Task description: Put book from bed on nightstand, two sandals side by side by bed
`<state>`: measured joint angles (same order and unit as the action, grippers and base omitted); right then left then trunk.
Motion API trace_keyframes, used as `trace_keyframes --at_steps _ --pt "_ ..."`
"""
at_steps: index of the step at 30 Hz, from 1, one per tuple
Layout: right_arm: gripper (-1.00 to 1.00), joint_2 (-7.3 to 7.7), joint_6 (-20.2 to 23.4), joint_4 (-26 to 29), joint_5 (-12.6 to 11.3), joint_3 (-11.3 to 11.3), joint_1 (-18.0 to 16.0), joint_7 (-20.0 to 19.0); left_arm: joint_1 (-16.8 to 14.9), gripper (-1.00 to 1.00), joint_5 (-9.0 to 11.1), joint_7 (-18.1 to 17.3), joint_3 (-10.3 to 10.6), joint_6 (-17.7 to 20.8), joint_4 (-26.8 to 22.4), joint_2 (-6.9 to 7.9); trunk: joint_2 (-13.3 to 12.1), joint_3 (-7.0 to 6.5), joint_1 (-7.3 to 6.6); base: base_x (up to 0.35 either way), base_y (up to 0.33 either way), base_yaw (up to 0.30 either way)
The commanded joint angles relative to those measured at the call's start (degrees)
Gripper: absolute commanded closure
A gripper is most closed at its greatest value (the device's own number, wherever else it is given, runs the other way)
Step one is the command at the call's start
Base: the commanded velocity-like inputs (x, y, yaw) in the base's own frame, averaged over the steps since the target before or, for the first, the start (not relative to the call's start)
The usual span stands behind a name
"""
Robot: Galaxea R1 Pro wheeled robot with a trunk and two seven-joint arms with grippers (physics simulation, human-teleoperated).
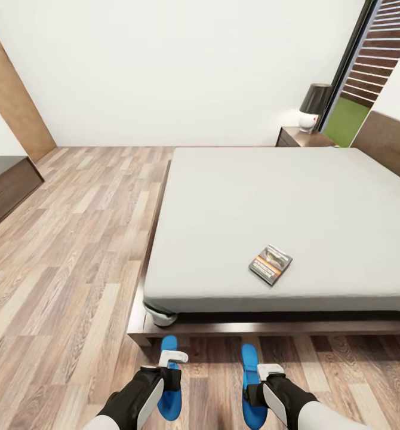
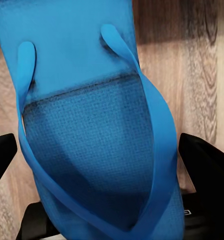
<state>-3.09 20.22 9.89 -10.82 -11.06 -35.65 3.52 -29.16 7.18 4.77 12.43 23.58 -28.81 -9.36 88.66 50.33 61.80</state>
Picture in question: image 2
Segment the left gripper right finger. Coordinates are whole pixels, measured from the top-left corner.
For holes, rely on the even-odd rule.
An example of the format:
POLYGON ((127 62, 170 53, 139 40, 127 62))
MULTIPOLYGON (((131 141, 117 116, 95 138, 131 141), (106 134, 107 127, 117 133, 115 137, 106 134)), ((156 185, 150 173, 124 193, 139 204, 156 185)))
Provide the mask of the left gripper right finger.
POLYGON ((224 153, 182 133, 179 153, 218 240, 224 240, 224 153))

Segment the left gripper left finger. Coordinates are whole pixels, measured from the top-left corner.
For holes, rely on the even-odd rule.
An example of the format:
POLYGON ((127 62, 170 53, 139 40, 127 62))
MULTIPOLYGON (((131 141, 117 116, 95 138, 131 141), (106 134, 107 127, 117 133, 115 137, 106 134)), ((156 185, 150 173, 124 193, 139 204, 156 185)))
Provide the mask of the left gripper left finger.
POLYGON ((0 180, 17 152, 17 142, 13 133, 0 136, 0 180))

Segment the sandal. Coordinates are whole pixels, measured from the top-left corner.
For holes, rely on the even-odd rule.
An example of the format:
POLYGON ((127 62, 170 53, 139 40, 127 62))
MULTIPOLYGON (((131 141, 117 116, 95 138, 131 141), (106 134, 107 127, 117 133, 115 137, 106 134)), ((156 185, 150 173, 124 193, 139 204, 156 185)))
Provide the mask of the sandal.
POLYGON ((132 0, 0 0, 18 134, 67 240, 183 240, 177 135, 141 72, 132 0))

